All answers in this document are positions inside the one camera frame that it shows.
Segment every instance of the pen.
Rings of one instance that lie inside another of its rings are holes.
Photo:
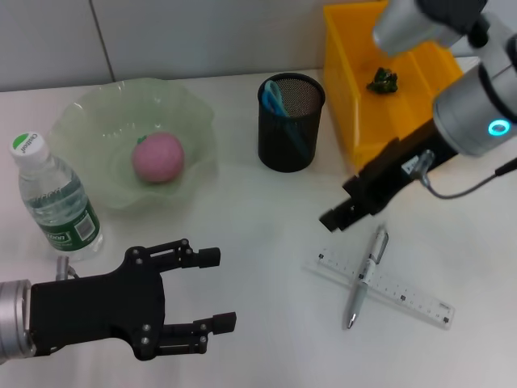
[[[359,274],[358,284],[355,289],[355,293],[350,305],[348,313],[348,324],[347,327],[350,329],[361,311],[364,298],[368,292],[368,283],[372,280],[373,274],[377,264],[380,262],[382,255],[385,253],[386,246],[388,245],[388,232],[384,226],[379,226],[375,233],[373,243],[371,245],[370,253],[366,258],[363,271]]]

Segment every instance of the white table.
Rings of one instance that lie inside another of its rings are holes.
[[[306,72],[317,78],[316,71]],[[117,339],[69,346],[53,356],[8,361],[2,387],[495,387],[515,384],[517,342],[517,174],[461,200],[436,200],[414,183],[376,218],[330,234],[318,218],[346,199],[350,175],[324,109],[313,164],[280,174],[256,152],[256,91],[268,74],[185,80],[211,104],[219,171],[181,209],[135,218],[101,212],[100,257],[75,264],[81,276],[116,268],[126,248],[189,238],[217,246],[221,266],[163,275],[166,322],[237,312],[237,328],[210,336],[203,355],[137,361]],[[0,144],[22,131],[45,133],[91,87],[0,94]],[[432,173],[441,192],[470,187],[517,154],[510,142],[483,159],[454,158]],[[17,170],[0,153],[0,281],[52,280],[46,244],[19,199]],[[368,299],[342,329],[346,289],[301,269],[319,247],[362,255],[379,221],[390,244],[386,272],[456,307],[450,331]]]

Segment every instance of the blue light ring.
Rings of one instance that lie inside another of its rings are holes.
[[[488,133],[492,136],[503,136],[510,132],[511,125],[506,120],[494,120],[488,127]]]

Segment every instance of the transparent ruler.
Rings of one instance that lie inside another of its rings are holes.
[[[324,276],[339,284],[351,287],[362,272],[364,264],[357,260],[346,260],[328,249],[322,249],[305,263],[304,267],[311,272]],[[425,294],[422,290],[408,285],[398,279],[386,275],[379,266],[368,282],[368,292],[375,292],[399,306],[410,310],[415,316],[443,329],[452,325],[455,309],[450,304]]]

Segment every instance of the white wall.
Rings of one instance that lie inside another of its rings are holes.
[[[354,1],[93,0],[117,79],[320,67],[322,6]],[[0,91],[111,81],[88,2],[0,0]],[[487,10],[517,31],[517,0]]]
[[[322,66],[322,5],[351,0],[94,0],[117,79]]]
[[[0,91],[105,82],[87,0],[0,1]]]

